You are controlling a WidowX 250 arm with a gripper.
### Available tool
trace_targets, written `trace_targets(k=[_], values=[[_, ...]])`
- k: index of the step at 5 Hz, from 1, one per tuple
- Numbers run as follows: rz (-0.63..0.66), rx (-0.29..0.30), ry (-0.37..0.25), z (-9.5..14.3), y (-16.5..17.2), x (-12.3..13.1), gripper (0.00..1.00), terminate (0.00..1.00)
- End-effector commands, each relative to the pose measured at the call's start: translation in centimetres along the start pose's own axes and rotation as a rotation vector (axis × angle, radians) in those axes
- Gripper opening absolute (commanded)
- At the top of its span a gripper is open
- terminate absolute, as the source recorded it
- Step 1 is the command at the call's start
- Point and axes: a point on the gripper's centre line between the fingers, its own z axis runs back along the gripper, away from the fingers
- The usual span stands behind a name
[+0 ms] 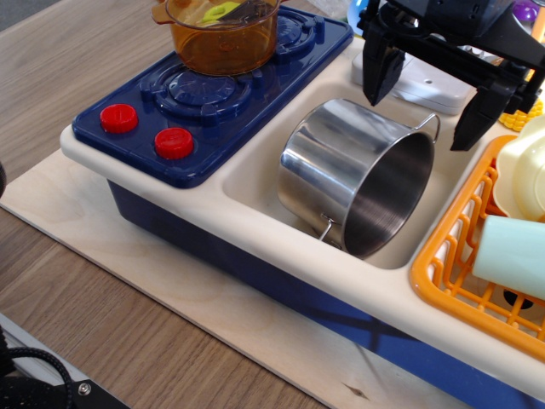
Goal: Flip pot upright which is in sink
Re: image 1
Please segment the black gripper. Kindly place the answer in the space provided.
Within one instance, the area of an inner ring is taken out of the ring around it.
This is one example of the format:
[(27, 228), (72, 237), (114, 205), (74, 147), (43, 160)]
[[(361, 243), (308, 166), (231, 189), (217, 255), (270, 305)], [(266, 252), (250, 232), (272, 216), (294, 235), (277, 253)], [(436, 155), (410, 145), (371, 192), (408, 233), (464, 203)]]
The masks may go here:
[(455, 127), (451, 151), (469, 151), (514, 92), (538, 92), (544, 48), (513, 16), (512, 1), (370, 1), (359, 15), (363, 91), (379, 104), (399, 81), (405, 55), (477, 89)]

